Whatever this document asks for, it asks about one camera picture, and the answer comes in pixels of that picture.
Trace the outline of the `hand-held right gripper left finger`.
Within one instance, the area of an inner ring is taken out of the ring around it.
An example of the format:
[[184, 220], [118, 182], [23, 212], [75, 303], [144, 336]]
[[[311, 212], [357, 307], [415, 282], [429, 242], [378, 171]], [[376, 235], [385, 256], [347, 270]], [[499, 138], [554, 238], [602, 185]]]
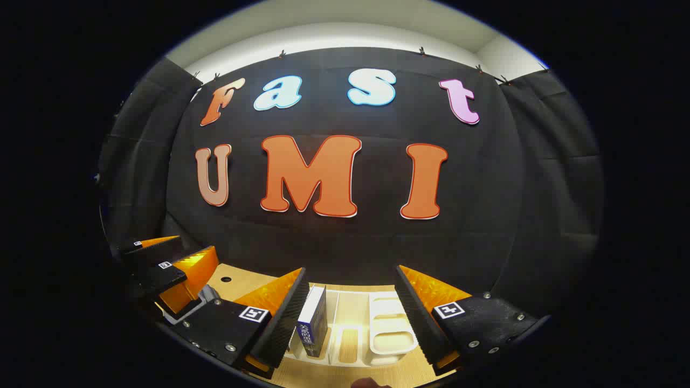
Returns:
[[180, 338], [220, 363], [266, 379], [280, 366], [309, 292], [298, 268], [259, 289], [254, 299], [221, 297], [174, 324]]

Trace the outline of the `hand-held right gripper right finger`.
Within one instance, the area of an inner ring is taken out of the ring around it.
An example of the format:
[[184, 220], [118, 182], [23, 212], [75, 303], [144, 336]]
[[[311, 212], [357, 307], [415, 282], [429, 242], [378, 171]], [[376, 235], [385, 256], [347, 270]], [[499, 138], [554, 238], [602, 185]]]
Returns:
[[437, 376], [485, 368], [550, 320], [489, 292], [471, 295], [409, 267], [395, 270], [395, 291]]

